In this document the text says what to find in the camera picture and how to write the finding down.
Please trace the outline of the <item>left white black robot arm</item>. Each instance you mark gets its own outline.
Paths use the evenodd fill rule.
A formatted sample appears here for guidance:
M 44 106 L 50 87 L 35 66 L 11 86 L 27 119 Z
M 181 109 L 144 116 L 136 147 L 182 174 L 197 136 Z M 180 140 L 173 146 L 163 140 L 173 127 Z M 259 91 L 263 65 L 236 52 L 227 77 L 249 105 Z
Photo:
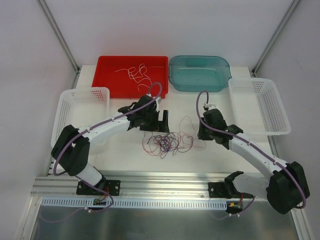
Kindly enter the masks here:
M 159 119 L 159 105 L 157 97 L 145 94 L 137 102 L 119 108 L 117 113 L 93 126 L 76 128 L 69 124 L 63 128 L 51 150 L 51 156 L 64 173 L 80 180 L 77 194 L 119 194 L 118 190 L 111 187 L 111 181 L 89 163 L 89 154 L 101 147 L 108 138 L 134 128 L 169 133 L 169 112 L 163 110 L 162 119 Z

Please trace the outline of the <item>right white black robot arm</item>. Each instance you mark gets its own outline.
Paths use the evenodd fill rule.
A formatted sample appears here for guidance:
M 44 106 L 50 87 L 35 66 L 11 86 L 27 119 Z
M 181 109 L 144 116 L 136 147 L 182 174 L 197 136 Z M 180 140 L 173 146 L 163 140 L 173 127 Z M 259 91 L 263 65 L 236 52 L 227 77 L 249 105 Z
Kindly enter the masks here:
M 199 119 L 198 138 L 215 141 L 238 154 L 265 178 L 259 180 L 242 171 L 232 173 L 225 179 L 224 185 L 224 191 L 229 197 L 234 198 L 242 192 L 264 198 L 280 214 L 306 206 L 310 190 L 301 164 L 296 161 L 288 163 L 264 152 L 241 128 L 234 124 L 227 125 L 218 109 L 205 107 L 204 110 Z

